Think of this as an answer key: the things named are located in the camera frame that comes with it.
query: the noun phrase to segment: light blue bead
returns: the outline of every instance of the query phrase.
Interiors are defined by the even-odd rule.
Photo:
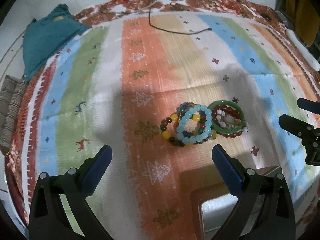
[[[183,126],[178,126],[177,127],[177,132],[183,132],[184,131],[184,127]]]
[[[184,138],[182,133],[177,133],[177,140],[182,141],[182,139]]]
[[[192,113],[191,113],[190,111],[187,111],[187,112],[186,112],[186,114],[185,114],[184,116],[186,116],[186,117],[190,118],[190,117],[192,116]]]
[[[204,111],[204,112],[205,112],[206,110],[207,110],[207,106],[206,106],[206,105],[202,105],[202,106],[201,106],[201,111]]]
[[[211,128],[210,127],[204,128],[204,132],[207,133],[207,134],[210,134],[211,133]]]
[[[196,143],[196,141],[197,141],[197,139],[196,139],[195,136],[191,136],[191,137],[190,137],[190,142],[191,142],[191,143]]]
[[[211,127],[212,122],[211,122],[211,121],[205,121],[204,125],[205,125],[206,127]]]
[[[195,110],[198,112],[201,109],[201,105],[195,105]]]
[[[207,134],[206,132],[203,132],[203,133],[201,134],[201,136],[202,136],[203,139],[207,139],[208,134]]]
[[[198,134],[196,136],[196,139],[197,139],[197,142],[201,142],[202,141],[202,135],[201,134]]]
[[[196,112],[196,110],[193,107],[190,107],[189,112],[194,114]]]
[[[207,110],[204,111],[204,112],[205,112],[206,115],[211,115],[211,113],[212,113],[210,109],[207,109]]]
[[[180,125],[180,126],[185,126],[186,123],[187,123],[186,120],[180,120],[180,121],[179,121],[179,125]]]
[[[188,144],[190,142],[190,139],[188,137],[185,137],[185,138],[182,139],[182,142],[184,144]]]
[[[212,115],[207,115],[207,116],[205,117],[205,119],[206,119],[207,121],[211,121],[211,120],[212,120]]]

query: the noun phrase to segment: red cross print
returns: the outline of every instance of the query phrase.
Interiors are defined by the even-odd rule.
[[[252,147],[251,154],[253,154],[254,156],[257,156],[258,155],[258,151],[259,151],[259,148]]]
[[[215,63],[216,65],[219,64],[219,60],[217,60],[217,59],[215,59],[215,58],[212,60],[212,62]]]

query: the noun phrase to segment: bracelet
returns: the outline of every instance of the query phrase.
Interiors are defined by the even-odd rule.
[[[192,102],[185,102],[177,107],[177,112],[161,121],[160,130],[162,131],[162,136],[174,146],[202,144],[208,140],[212,132],[211,113],[212,111],[206,105],[201,106]],[[189,132],[185,130],[184,127],[189,119],[197,122],[198,128],[196,131]],[[170,132],[167,131],[167,125],[171,122],[175,122],[176,136],[171,136]]]

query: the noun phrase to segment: gray striped fabric roll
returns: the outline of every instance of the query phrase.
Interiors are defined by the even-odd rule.
[[[16,85],[11,101],[8,107],[8,112],[5,117],[5,123],[0,136],[0,146],[1,148],[11,149],[12,135],[14,124],[17,119],[18,111],[21,105],[21,101],[26,90],[27,83],[25,79],[21,79]]]
[[[13,91],[17,85],[17,81],[6,75],[0,90],[0,134],[5,123],[5,117],[8,112],[9,104],[12,98]]]

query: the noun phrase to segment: pile of bracelets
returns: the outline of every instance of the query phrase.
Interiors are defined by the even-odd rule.
[[[185,102],[176,110],[170,117],[162,120],[160,125],[163,138],[173,146],[202,144],[209,138],[215,139],[217,134],[226,138],[235,138],[240,136],[242,132],[248,131],[242,110],[230,101],[215,101],[208,107]],[[223,122],[226,117],[232,118],[235,125]],[[192,132],[185,130],[189,119],[197,122],[197,127]],[[167,125],[172,122],[174,122],[175,134],[167,131]]]

